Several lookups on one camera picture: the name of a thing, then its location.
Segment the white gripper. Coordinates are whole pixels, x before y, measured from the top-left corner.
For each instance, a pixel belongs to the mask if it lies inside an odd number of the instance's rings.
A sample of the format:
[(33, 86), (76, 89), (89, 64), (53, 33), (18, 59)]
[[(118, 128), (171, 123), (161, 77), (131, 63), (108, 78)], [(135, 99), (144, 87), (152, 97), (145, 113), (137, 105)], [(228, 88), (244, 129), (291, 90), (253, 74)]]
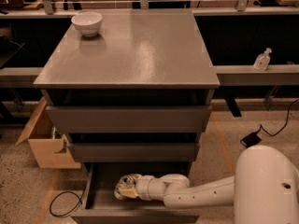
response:
[(120, 189), (122, 196), (143, 201), (162, 201), (167, 185), (152, 175), (143, 175), (135, 184), (135, 188)]

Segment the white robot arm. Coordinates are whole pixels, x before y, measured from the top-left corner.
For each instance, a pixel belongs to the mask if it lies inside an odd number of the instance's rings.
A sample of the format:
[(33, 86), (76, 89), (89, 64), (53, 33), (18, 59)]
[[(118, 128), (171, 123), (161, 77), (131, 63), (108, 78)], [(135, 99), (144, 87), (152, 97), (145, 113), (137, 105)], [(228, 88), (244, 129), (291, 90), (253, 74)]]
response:
[(161, 201), (168, 208), (231, 205), (235, 224), (299, 224), (299, 171), (278, 150), (258, 145), (239, 156), (235, 174), (191, 187), (184, 175), (123, 176), (117, 199)]

